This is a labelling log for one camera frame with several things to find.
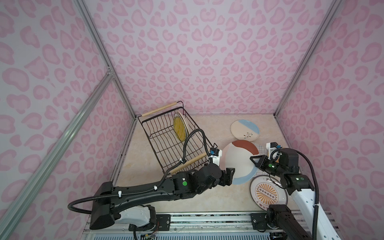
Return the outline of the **large pink blue plate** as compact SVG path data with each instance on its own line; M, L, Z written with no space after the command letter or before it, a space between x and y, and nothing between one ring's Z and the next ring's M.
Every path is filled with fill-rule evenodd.
M234 168L233 185L242 185L248 182L256 174L258 168L250 160L250 157L258 156L259 149L251 142L237 140L228 144L223 149L220 158L220 168Z

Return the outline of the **orange sunburst plate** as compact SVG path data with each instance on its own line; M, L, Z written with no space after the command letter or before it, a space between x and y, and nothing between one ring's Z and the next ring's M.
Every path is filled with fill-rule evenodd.
M268 175L255 177L250 185L253 201L266 211L270 205L286 205L288 193L282 188L281 183Z

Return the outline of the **black wire dish rack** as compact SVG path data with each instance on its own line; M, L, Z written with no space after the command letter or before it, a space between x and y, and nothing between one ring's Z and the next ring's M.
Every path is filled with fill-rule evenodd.
M138 116L138 120L163 172L175 166L183 157L185 141L181 142L177 138L173 126L176 111L184 115L190 134L200 128L187 112L182 101L168 104ZM210 150L212 147L217 147L217 144L213 144L201 132L197 132L190 137L186 145L186 161L195 160L195 162L185 167L184 170L198 170L207 164L209 158L205 150Z

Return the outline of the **yellow striped plate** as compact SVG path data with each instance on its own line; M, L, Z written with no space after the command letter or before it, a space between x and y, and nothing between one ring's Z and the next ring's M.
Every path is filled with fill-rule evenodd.
M180 116L174 117L174 131L181 142L184 142L188 136L184 120Z

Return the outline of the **white green-rimmed plate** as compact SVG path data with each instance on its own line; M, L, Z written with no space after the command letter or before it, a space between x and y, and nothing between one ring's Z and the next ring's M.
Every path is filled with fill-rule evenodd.
M174 132L177 136L177 138L181 141L184 142L187 137L190 134L190 131L188 129L188 124L184 118L184 115L176 111L174 114Z

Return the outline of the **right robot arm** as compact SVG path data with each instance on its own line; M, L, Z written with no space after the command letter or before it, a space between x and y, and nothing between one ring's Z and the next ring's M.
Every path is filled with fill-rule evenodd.
M265 216L269 228L283 230L291 240L341 239L320 204L315 170L303 153L277 148L269 156L252 156L250 160L259 170L280 178L281 187L299 207L310 233L298 223L287 205L269 205Z

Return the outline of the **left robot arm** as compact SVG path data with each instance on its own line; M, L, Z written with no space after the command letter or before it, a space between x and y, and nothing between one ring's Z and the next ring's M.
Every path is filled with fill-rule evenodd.
M230 186L235 171L234 168L221 170L210 163L197 171L178 172L162 183L115 187L112 182L105 182L94 195L90 229L108 228L122 218L123 211L136 206L190 199L217 185Z

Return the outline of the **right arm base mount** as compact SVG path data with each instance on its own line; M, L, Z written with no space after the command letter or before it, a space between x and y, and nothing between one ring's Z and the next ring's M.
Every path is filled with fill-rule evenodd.
M250 214L253 230L264 233L269 230L267 225L266 213L252 213Z

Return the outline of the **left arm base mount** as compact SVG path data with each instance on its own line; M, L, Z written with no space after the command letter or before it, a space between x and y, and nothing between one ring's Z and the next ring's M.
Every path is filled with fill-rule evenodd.
M155 219L151 219L150 223L143 227L136 227L135 225L129 225L129 231L169 231L171 225L171 215L168 214L156 214Z

